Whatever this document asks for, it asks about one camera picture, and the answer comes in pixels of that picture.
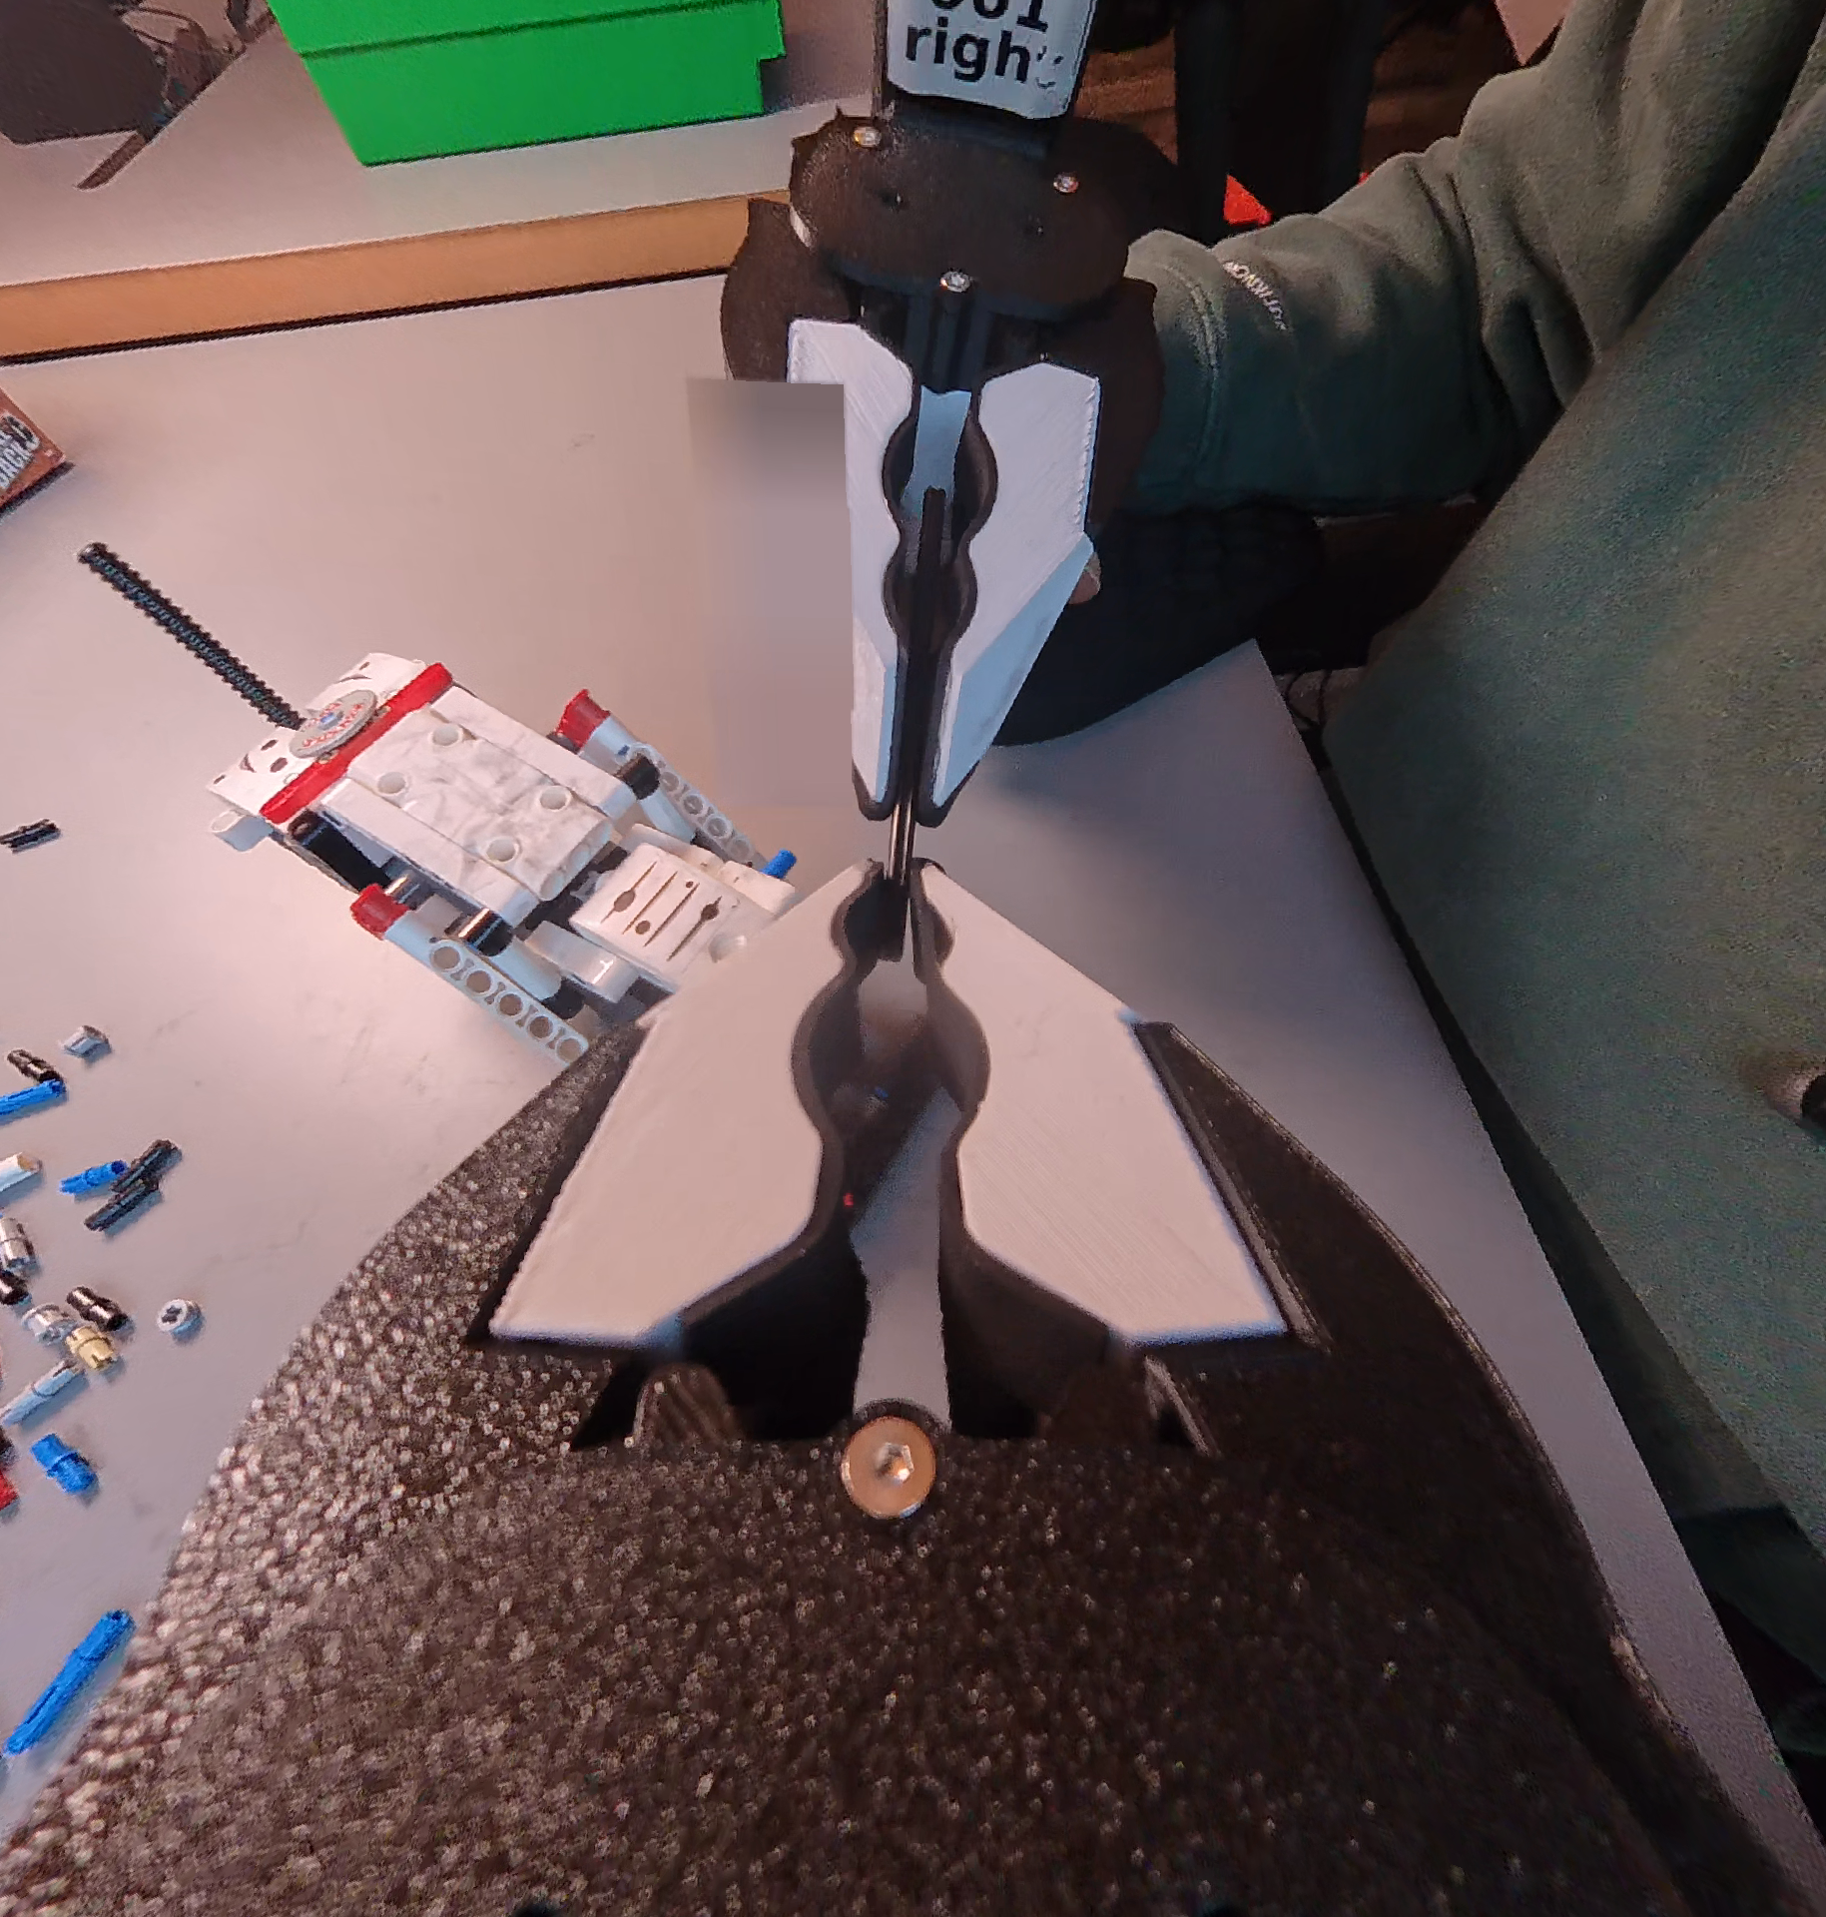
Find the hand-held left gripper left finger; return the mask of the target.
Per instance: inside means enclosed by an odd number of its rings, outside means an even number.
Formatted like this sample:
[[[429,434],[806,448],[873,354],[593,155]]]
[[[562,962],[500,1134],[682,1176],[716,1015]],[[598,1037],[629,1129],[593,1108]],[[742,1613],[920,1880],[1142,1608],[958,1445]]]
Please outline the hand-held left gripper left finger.
[[[502,1340],[697,1350],[710,1310],[774,1282],[840,1220],[829,1116],[883,903],[844,870],[662,1003],[493,1310]]]

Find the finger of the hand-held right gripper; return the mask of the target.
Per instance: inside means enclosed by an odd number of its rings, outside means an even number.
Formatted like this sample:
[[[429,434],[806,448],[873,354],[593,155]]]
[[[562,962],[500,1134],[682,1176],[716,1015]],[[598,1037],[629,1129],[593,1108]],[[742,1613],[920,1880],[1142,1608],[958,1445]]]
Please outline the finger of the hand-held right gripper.
[[[971,603],[942,649],[924,823],[944,819],[997,740],[1093,557],[1086,507],[1098,410],[1096,382],[1051,361],[997,375],[972,401],[958,484]]]
[[[898,803],[894,780],[903,659],[894,596],[905,567],[905,485],[917,438],[910,369],[858,323],[796,318],[787,379],[844,389],[844,487],[850,538],[850,760],[865,817]]]

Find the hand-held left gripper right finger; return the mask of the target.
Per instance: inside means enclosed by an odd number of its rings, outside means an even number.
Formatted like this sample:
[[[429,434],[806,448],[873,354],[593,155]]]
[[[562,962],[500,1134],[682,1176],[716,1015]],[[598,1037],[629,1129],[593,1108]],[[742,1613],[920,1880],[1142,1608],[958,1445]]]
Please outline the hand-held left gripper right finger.
[[[922,983],[968,1251],[1129,1350],[1285,1332],[1123,1001],[941,870]]]

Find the toy brick vehicle model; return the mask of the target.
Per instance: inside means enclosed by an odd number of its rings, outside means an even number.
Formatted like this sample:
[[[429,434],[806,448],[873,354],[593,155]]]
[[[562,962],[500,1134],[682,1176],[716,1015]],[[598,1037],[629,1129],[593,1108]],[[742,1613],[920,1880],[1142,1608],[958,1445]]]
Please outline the toy brick vehicle model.
[[[557,1065],[794,903],[753,843],[604,706],[536,732],[441,664],[368,655],[211,780],[211,831],[269,840],[350,915]]]

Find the person's right forearm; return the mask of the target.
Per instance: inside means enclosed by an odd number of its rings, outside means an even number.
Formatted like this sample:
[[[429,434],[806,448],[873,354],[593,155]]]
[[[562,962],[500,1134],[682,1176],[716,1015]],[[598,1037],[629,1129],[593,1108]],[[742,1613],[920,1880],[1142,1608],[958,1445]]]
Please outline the person's right forearm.
[[[1458,134],[1219,249],[1142,238],[1159,431],[1131,505],[1389,510],[1507,481],[1734,195],[1823,5],[1571,5]]]

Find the grey desk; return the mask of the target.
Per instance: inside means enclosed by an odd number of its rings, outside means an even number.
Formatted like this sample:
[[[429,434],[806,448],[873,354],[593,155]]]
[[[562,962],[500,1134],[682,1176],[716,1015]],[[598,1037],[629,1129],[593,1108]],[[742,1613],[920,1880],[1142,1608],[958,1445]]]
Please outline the grey desk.
[[[844,606],[766,559],[733,615],[689,382],[685,281],[13,367],[73,468],[0,525],[0,1059],[112,1037],[0,1129],[59,1286],[147,1329],[62,1431],[97,1498],[0,1516],[0,1732],[101,1613],[146,1611],[248,1401],[349,1268],[543,1085],[536,1054],[354,928],[288,853],[225,847],[207,781],[255,715],[99,585],[105,540],[287,696],[369,649],[530,722],[589,689],[820,881],[877,847],[844,766]],[[1003,751],[936,859],[1168,1018],[1435,1274],[1567,1476],[1632,1635],[1781,1858],[1806,1858],[1764,1722],[1586,1353],[1265,664],[1237,651],[1093,735]],[[0,1063],[0,1085],[13,1073]],[[89,1233],[66,1175],[166,1139],[158,1201]]]

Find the green plastic storage bin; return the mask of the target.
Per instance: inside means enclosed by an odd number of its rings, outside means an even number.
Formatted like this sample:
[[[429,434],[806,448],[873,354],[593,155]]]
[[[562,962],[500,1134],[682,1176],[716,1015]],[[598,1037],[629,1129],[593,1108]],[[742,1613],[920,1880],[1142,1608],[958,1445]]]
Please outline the green plastic storage bin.
[[[748,117],[778,3],[274,3],[365,164]]]

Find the person's green sweater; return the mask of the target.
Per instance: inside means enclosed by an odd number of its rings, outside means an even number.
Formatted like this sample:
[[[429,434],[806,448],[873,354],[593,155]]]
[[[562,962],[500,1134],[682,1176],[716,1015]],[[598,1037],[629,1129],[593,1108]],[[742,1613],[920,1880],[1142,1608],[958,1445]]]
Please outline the person's green sweater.
[[[1826,11],[1734,195],[1337,728],[1378,879],[1826,1678]]]

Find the pile of small brick parts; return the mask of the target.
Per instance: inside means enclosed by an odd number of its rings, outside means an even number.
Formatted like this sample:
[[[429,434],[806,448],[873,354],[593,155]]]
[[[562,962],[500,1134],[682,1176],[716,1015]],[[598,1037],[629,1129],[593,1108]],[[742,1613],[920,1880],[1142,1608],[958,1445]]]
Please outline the pile of small brick parts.
[[[0,1127],[65,1102],[66,1081],[58,1065],[26,1048],[10,1051],[8,1065],[23,1085],[0,1094]],[[158,1139],[133,1159],[99,1162],[66,1175],[58,1189],[68,1198],[93,1198],[97,1205],[86,1211],[86,1229],[112,1233],[158,1201],[166,1171],[180,1159],[182,1150],[174,1141]],[[41,1253],[23,1221],[5,1206],[18,1191],[36,1184],[41,1173],[41,1162],[27,1153],[0,1158],[0,1307],[14,1312],[21,1332],[49,1359],[36,1379],[13,1397],[0,1400],[0,1516],[18,1499],[14,1453],[29,1429],[27,1459],[54,1487],[68,1498],[91,1498],[101,1490],[101,1476],[86,1453],[56,1429],[36,1426],[45,1426],[49,1413],[83,1388],[87,1379],[115,1372],[123,1361],[122,1341],[133,1329],[133,1314],[93,1286],[77,1284],[59,1303],[32,1299],[29,1279],[41,1277]],[[101,1616],[62,1658],[58,1674],[10,1733],[0,1740],[0,1762],[26,1757],[46,1742],[86,1691],[101,1679],[117,1650],[127,1647],[133,1631],[135,1620],[128,1611]]]

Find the wooden edged grey table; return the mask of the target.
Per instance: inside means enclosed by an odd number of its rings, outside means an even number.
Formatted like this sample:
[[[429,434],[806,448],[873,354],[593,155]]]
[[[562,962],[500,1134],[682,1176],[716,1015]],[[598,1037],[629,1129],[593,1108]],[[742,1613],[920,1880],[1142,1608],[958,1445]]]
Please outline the wooden edged grey table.
[[[115,134],[0,134],[0,360],[725,269],[871,84],[865,5],[783,12],[759,117],[365,167],[267,31],[102,186]]]

